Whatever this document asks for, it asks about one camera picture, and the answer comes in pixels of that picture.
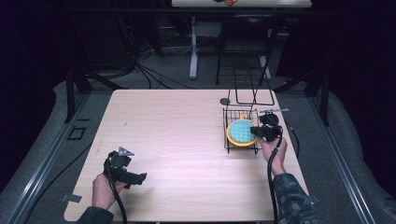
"clip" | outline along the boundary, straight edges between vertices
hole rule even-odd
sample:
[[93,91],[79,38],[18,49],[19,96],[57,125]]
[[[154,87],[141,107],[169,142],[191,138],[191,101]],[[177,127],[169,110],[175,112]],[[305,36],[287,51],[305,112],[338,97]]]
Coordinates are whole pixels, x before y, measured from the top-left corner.
[[127,149],[125,149],[123,147],[119,147],[119,155],[120,156],[134,156],[134,153],[128,151]]

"table leg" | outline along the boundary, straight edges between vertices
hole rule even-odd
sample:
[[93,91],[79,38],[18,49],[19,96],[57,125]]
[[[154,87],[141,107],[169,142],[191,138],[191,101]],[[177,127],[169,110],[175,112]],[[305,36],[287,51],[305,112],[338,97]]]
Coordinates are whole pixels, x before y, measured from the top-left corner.
[[196,22],[195,17],[191,18],[191,64],[190,64],[190,78],[197,78],[198,69],[198,51],[197,51],[197,34],[196,34]]

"yellow plate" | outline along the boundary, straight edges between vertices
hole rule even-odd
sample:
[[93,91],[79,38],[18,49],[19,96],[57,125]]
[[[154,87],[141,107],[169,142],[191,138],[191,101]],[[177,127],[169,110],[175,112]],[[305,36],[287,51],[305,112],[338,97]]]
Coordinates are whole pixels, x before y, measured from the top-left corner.
[[[242,115],[240,116],[239,119],[244,119],[244,118],[245,118],[245,114],[242,114]],[[231,135],[230,135],[230,128],[231,128],[232,125],[233,125],[233,123],[231,123],[231,124],[227,127],[227,130],[226,130],[227,139],[228,139],[231,143],[233,143],[233,144],[234,144],[235,146],[237,146],[237,147],[249,147],[249,146],[253,145],[254,143],[256,143],[256,140],[257,140],[256,137],[255,137],[252,141],[246,142],[246,143],[240,143],[240,142],[234,141],[234,140],[231,138]]]

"person's hand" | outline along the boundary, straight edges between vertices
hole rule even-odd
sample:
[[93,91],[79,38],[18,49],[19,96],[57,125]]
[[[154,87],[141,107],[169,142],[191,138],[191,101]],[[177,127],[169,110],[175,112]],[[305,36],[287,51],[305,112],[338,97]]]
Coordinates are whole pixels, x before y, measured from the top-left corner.
[[[276,138],[272,142],[266,142],[264,139],[258,137],[257,141],[262,146],[262,155],[264,156],[265,160],[268,162],[273,150],[276,147],[277,142],[279,141],[279,138]],[[272,173],[274,176],[286,173],[285,167],[283,166],[283,162],[285,160],[287,147],[288,147],[288,143],[286,142],[286,139],[282,137],[282,142],[279,146],[279,150],[277,151],[272,163]]]
[[[118,193],[126,186],[121,182],[117,182],[115,185]],[[99,174],[92,182],[92,206],[108,210],[115,201],[116,198],[114,198],[107,177],[104,174]]]

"wooden table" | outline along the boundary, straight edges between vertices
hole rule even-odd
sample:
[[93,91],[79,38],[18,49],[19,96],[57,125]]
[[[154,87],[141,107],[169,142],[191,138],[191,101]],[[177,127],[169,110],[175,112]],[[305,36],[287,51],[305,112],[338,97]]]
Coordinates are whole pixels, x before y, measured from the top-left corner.
[[[239,91],[238,97],[251,99],[250,92]],[[123,146],[135,154],[128,172],[148,173],[143,185],[120,194],[128,220],[272,220],[267,163],[261,151],[228,154],[224,147],[225,107],[219,100],[227,95],[228,90],[114,91],[73,192],[82,199],[69,203],[64,218],[75,221],[91,205],[92,181],[103,172],[107,154]],[[259,97],[270,102],[268,91],[260,91]],[[254,108],[279,106],[276,100],[273,106]],[[279,125],[286,127],[278,116]],[[291,142],[286,129],[284,137]],[[306,190],[291,144],[285,167]],[[110,211],[115,220],[122,220],[117,203]]]

